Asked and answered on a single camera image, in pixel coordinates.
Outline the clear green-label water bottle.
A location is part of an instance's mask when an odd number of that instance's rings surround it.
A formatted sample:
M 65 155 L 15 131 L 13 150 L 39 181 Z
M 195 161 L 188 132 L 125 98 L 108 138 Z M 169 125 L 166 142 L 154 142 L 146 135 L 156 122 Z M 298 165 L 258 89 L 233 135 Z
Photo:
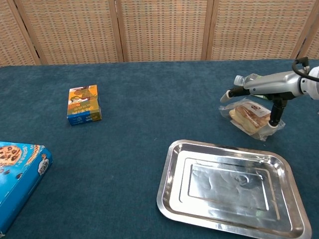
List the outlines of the clear green-label water bottle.
M 255 73 L 252 73 L 246 77 L 243 77 L 243 76 L 240 76 L 240 75 L 237 75 L 234 79 L 234 85 L 235 86 L 243 86 L 245 83 L 247 82 L 250 82 L 250 81 L 253 81 L 253 80 L 256 80 L 256 79 L 259 79 L 263 76 L 260 76 L 258 74 L 255 74 Z M 259 97 L 259 98 L 263 98 L 263 99 L 266 99 L 266 100 L 272 100 L 273 97 L 272 96 L 266 96 L 266 95 L 253 95 L 255 97 Z

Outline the small orange blue carton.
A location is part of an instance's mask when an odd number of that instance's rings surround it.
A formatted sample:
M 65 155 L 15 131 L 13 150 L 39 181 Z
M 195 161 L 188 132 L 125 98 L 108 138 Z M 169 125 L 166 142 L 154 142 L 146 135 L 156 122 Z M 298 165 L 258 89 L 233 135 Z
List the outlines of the small orange blue carton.
M 72 126 L 102 119 L 97 85 L 69 89 L 67 119 Z

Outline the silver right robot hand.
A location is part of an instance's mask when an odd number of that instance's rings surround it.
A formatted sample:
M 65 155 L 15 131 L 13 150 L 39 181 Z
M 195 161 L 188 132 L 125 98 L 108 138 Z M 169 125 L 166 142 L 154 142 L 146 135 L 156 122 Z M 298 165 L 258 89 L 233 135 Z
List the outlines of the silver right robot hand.
M 233 97 L 261 95 L 273 102 L 269 125 L 277 127 L 288 100 L 303 96 L 301 76 L 293 71 L 259 76 L 253 80 L 244 81 L 243 85 L 227 90 L 221 97 L 222 103 Z

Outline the woven wooden folding screen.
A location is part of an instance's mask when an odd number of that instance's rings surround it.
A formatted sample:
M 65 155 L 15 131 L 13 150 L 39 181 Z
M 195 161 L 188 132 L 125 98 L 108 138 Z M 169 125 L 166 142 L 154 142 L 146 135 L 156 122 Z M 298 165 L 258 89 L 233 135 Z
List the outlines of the woven wooden folding screen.
M 0 0 L 0 67 L 319 59 L 319 0 Z

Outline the rectangular stainless steel tray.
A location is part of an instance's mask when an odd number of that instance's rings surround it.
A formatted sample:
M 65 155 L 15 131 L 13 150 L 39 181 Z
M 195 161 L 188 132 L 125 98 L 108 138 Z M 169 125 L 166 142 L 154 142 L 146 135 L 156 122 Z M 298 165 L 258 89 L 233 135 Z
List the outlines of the rectangular stainless steel tray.
M 157 194 L 167 218 L 256 239 L 312 239 L 292 169 L 269 151 L 173 142 Z

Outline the plastic-wrapped bread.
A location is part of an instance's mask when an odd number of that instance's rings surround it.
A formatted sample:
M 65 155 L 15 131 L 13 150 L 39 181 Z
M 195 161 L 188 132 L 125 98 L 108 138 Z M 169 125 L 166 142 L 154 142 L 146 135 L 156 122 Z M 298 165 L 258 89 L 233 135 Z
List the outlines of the plastic-wrapped bread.
M 220 106 L 219 112 L 241 131 L 260 141 L 266 141 L 269 136 L 286 126 L 282 120 L 277 126 L 271 126 L 269 124 L 271 111 L 246 98 Z

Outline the blue tablecloth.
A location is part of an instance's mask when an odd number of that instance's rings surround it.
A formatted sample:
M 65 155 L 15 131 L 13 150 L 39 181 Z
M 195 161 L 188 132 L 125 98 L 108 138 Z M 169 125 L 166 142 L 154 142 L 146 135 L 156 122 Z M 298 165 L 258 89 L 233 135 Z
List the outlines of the blue tablecloth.
M 292 60 L 0 67 L 0 141 L 41 144 L 53 164 L 3 239 L 245 239 L 166 218 L 156 203 L 168 147 L 188 139 L 266 150 L 290 164 L 319 239 L 319 101 L 288 102 L 286 126 L 255 140 L 223 118 L 236 75 Z M 70 125 L 69 89 L 97 85 L 102 119 Z

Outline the blue chocolate cookie box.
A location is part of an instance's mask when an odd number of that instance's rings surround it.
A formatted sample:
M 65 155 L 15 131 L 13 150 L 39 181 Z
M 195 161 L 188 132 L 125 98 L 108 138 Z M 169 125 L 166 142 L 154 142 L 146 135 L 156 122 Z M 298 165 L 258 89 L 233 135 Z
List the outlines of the blue chocolate cookie box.
M 44 145 L 0 141 L 0 238 L 52 163 Z

